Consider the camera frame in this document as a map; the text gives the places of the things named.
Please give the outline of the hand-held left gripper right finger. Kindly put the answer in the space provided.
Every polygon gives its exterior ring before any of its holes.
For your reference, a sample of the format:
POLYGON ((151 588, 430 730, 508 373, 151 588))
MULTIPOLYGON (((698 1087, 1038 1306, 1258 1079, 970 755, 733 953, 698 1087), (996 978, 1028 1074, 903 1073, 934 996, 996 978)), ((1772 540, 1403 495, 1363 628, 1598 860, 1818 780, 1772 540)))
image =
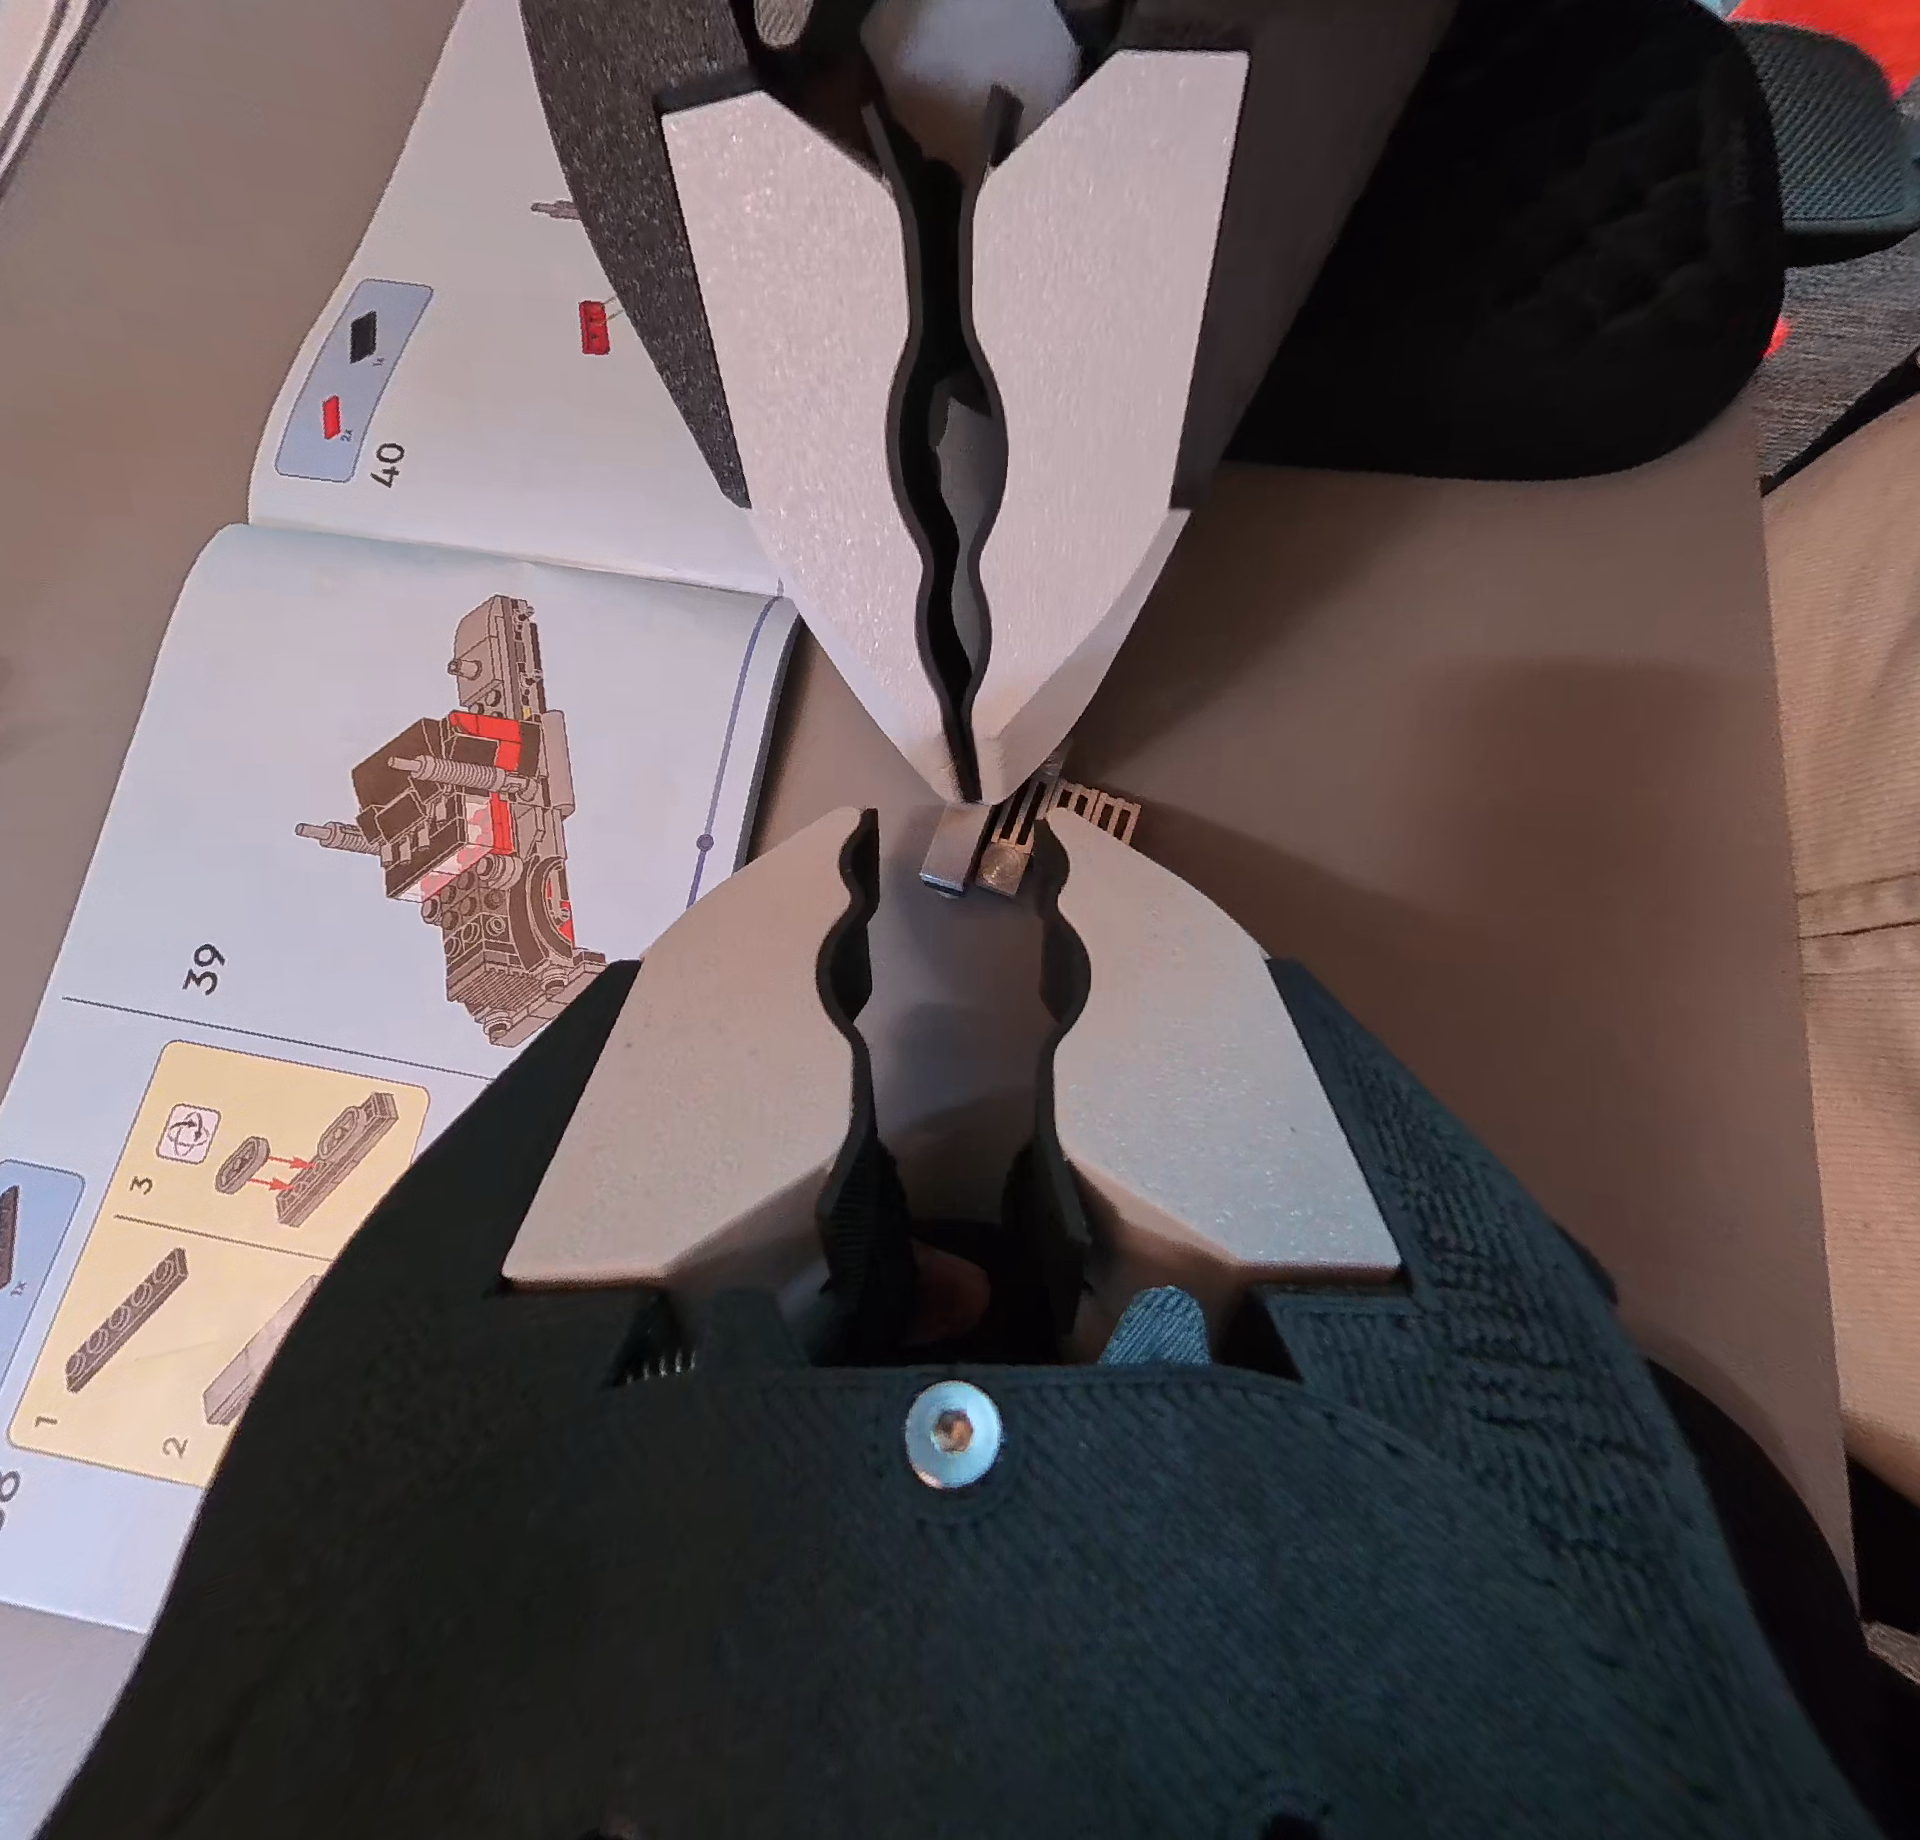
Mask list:
POLYGON ((1031 868, 1053 1029, 1006 1209, 1063 1351, 1158 1285, 1217 1331, 1260 1283, 1400 1276, 1260 941, 1080 816, 1049 818, 1031 868))

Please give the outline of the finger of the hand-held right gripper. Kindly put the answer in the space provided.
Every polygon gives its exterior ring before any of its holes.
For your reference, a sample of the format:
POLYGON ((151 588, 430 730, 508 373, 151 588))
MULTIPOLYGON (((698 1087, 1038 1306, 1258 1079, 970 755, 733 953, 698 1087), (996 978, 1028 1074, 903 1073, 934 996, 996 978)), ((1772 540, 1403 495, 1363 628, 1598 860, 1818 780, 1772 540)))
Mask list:
POLYGON ((1117 50, 977 195, 973 334, 1007 441, 977 558, 984 799, 1068 736, 1188 521, 1172 493, 1245 70, 1243 50, 1117 50))
POLYGON ((960 801, 975 775, 933 663, 934 561, 903 471, 923 156, 883 105, 865 123, 872 159, 754 89, 662 130, 760 544, 865 712, 960 801))

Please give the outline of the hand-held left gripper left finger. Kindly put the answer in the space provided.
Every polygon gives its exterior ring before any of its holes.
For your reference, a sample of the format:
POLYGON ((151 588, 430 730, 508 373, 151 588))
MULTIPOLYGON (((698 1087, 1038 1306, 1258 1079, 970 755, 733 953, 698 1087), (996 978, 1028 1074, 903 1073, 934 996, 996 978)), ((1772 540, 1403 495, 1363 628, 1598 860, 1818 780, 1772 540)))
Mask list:
POLYGON ((506 1257, 514 1287, 753 1287, 811 1346, 903 1345, 910 1222, 855 1025, 877 892, 877 814, 841 806, 654 941, 506 1257))

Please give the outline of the black wrist rest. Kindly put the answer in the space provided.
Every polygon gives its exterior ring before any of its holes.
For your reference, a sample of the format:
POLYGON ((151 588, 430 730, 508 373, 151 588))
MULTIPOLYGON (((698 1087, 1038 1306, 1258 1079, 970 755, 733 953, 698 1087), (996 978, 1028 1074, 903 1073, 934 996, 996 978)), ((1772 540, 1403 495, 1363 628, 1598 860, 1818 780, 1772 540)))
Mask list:
POLYGON ((1463 0, 1232 442, 1562 482, 1666 456, 1785 293, 1761 84, 1695 0, 1463 0))

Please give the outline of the open instruction booklet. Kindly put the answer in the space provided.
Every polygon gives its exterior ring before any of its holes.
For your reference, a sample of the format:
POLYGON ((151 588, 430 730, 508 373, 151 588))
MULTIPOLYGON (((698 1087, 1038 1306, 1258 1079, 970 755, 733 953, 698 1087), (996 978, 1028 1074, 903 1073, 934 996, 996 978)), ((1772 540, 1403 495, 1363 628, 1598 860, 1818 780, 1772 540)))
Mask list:
POLYGON ((152 1624, 366 1212, 743 858, 796 630, 465 0, 6 1094, 4 1601, 152 1624))

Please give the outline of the black office chair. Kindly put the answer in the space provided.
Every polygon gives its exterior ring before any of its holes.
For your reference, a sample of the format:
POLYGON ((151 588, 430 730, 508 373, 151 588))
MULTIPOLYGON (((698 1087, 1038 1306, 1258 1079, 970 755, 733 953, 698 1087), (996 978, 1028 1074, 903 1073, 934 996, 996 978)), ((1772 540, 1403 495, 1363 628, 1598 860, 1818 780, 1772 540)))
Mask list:
POLYGON ((1852 41, 1768 21, 1734 29, 1779 154, 1785 262, 1829 265, 1918 229, 1918 168, 1882 66, 1852 41))

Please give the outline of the person's cream hoodie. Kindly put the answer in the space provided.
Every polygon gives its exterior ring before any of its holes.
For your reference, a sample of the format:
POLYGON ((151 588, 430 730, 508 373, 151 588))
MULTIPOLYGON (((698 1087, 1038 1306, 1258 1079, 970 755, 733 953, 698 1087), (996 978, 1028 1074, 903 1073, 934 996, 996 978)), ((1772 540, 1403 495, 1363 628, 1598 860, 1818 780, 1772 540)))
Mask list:
POLYGON ((1918 403, 1764 507, 1849 1457, 1918 1497, 1918 403))

